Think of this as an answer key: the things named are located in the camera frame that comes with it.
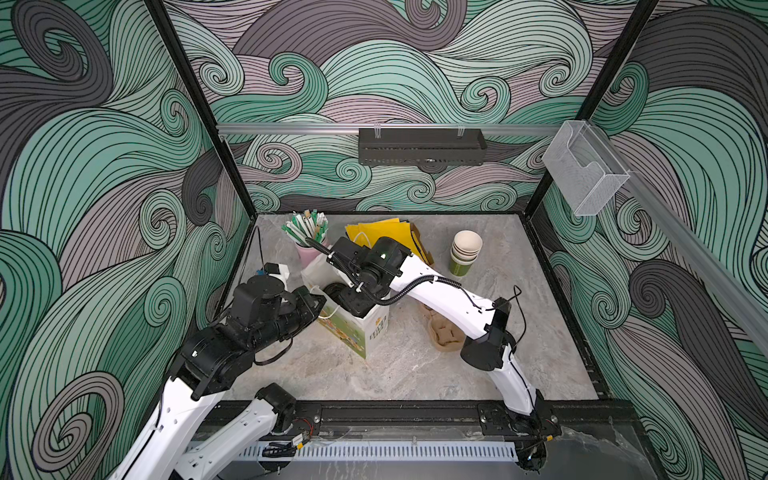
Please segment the black wall-mounted tray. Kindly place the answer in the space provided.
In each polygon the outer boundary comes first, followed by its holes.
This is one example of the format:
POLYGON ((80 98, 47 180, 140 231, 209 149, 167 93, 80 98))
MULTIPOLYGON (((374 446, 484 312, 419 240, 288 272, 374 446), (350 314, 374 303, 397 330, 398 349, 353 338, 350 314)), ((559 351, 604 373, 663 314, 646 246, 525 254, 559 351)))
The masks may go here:
POLYGON ((475 166, 487 151, 480 129, 374 127, 358 133, 358 160, 367 166, 475 166))

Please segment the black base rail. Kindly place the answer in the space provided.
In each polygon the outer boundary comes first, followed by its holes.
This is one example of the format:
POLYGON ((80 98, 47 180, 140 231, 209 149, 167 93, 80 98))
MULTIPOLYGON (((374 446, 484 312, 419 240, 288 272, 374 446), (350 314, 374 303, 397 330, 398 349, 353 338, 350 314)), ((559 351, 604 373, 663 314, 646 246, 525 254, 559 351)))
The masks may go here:
POLYGON ((297 426, 319 436, 356 427, 438 427, 514 438, 553 435, 563 426, 636 419, 634 407, 622 400, 540 399, 531 417, 507 410, 500 400, 299 400, 290 416, 278 416, 277 430, 297 426))

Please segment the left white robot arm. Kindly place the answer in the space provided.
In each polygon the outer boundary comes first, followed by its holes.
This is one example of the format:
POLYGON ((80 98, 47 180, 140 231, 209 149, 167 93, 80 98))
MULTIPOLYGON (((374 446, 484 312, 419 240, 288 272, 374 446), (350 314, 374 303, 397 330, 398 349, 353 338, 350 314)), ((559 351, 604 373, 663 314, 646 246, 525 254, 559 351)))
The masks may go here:
POLYGON ((325 304, 323 295, 304 286, 287 291, 274 275, 257 275, 237 286, 230 307, 183 343, 154 412, 113 478, 213 479, 251 443, 289 431, 296 400, 271 383, 200 446, 188 446, 236 379, 256 365, 257 353, 292 342, 325 304))

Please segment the yellow napkin stack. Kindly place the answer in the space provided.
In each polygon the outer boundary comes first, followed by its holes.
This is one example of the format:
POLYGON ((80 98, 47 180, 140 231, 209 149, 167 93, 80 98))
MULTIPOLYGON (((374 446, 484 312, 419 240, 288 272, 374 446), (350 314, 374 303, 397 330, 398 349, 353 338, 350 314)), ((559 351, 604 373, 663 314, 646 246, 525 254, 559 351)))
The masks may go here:
POLYGON ((347 237, 357 245, 372 248, 380 238, 389 237, 404 245, 418 256, 412 242, 410 224, 408 220, 390 218, 372 223, 349 224, 345 227, 345 231, 347 237))

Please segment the brown cardboard napkin tray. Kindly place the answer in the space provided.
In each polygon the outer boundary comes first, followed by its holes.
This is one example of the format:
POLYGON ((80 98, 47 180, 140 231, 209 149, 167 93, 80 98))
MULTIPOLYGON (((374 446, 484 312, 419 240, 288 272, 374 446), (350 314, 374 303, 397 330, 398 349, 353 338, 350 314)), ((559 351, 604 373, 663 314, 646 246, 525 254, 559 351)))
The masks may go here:
POLYGON ((430 267, 434 265, 434 258, 429 250, 423 245, 421 240, 421 234, 418 227, 414 224, 410 224, 410 234, 412 242, 417 250, 418 256, 430 267))

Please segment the white paper takeout bag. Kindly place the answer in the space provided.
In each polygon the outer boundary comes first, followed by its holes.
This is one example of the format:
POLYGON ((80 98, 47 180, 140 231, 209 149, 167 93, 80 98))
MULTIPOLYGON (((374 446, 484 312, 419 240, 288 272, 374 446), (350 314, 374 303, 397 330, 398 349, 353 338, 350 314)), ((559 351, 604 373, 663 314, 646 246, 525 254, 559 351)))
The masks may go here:
POLYGON ((374 305, 365 317, 355 317, 333 302, 323 288, 335 282, 345 283, 323 255, 303 269, 301 277, 311 293, 322 294, 326 298, 317 321, 361 358, 370 359, 387 332, 390 308, 374 305))

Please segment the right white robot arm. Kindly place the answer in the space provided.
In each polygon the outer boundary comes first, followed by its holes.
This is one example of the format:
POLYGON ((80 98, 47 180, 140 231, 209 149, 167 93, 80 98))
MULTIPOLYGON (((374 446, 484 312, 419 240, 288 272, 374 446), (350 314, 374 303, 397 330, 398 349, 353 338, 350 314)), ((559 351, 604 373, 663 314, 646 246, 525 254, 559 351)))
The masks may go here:
POLYGON ((506 409, 529 423, 534 435, 550 439, 561 433, 552 416, 538 410, 537 391, 514 358, 517 341, 507 330, 509 299, 489 300, 467 291, 389 237, 372 247, 347 238, 330 247, 318 242, 313 247, 342 274, 355 295, 378 306, 409 296, 448 319, 465 334, 461 358, 489 375, 506 409))

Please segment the pink cup of stirrers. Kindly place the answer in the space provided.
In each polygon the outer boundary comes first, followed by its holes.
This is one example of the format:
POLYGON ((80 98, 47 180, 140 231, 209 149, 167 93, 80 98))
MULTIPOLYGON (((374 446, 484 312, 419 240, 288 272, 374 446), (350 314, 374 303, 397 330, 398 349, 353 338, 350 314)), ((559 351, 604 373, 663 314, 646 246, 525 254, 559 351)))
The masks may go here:
POLYGON ((328 228, 326 215, 317 210, 293 212, 282 225, 282 230, 295 244, 302 267, 308 266, 320 254, 307 239, 327 246, 328 228))

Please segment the stack of green paper cups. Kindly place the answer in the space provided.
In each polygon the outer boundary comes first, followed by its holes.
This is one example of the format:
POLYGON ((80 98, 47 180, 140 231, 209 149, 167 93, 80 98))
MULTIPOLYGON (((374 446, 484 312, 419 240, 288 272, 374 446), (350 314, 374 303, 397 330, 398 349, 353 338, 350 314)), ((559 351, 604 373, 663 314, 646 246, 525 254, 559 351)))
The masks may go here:
POLYGON ((453 238, 449 272, 456 277, 465 276, 483 247, 481 236, 471 230, 459 231, 453 238))

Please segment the brown pulp cup carrier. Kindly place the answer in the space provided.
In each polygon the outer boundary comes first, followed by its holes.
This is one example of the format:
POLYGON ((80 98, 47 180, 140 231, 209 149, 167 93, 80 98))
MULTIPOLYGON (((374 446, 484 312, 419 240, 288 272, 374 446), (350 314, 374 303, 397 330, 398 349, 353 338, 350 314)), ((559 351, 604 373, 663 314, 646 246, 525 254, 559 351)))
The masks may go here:
POLYGON ((427 311, 427 332, 432 345, 440 352, 460 351, 464 345, 464 332, 443 315, 427 311))

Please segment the clear acrylic wall holder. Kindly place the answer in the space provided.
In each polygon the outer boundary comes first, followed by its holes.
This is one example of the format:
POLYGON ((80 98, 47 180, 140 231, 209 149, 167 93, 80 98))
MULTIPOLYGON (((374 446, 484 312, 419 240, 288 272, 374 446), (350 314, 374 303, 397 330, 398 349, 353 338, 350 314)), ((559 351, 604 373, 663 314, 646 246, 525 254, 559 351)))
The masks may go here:
POLYGON ((584 120, 565 121, 542 159, 576 217, 597 216, 630 178, 609 137, 584 120))

